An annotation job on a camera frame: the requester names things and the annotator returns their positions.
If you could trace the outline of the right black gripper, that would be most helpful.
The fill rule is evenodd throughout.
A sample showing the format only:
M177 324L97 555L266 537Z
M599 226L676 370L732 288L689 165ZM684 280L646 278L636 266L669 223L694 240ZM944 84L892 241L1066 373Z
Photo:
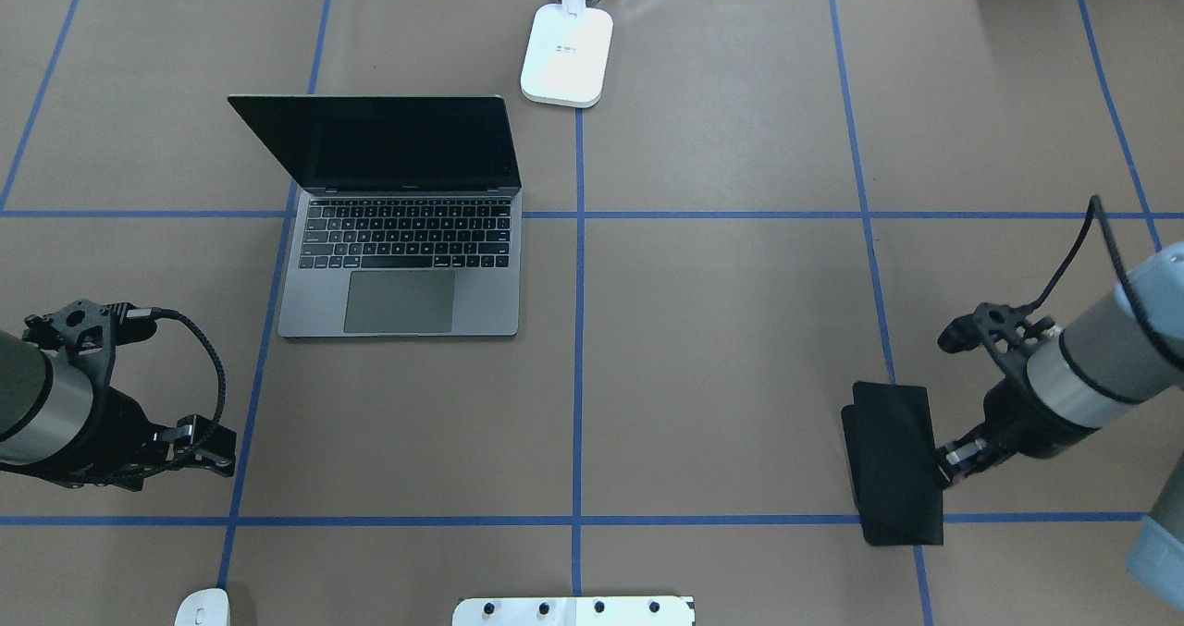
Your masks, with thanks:
M939 488L955 486L976 475L978 465L998 465L1016 454L1051 459L1096 432L1063 420L1014 381L991 387L982 399L982 411L984 421L971 432L971 439L980 441L950 443L934 450Z

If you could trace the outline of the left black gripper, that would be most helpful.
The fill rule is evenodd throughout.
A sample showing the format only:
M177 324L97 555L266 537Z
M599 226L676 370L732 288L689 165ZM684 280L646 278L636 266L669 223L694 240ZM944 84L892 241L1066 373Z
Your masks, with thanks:
M131 492L144 479L182 469L233 477L238 435L202 415L175 427L152 422L140 404L115 387L88 381L51 386L51 432L59 448L51 454L51 482L62 488L115 486ZM172 440L165 433L172 432Z

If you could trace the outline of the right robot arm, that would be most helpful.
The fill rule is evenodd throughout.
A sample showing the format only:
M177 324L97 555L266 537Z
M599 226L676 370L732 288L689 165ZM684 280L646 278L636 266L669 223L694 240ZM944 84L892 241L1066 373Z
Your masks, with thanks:
M1053 458L1138 404L1180 387L1180 243L1128 271L1128 279L1019 361L1017 385L984 401L984 422L938 450L955 483L1015 454Z

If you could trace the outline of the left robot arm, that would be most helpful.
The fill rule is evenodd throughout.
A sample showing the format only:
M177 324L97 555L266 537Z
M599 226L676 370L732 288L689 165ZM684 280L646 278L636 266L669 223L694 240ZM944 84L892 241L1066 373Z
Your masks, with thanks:
M63 488L115 486L182 469L232 477L237 435L221 425L226 375L215 349L195 331L215 370L215 411L153 422L143 406L112 386L116 348L143 342L154 322L124 334L84 324L28 327L4 334L4 472Z

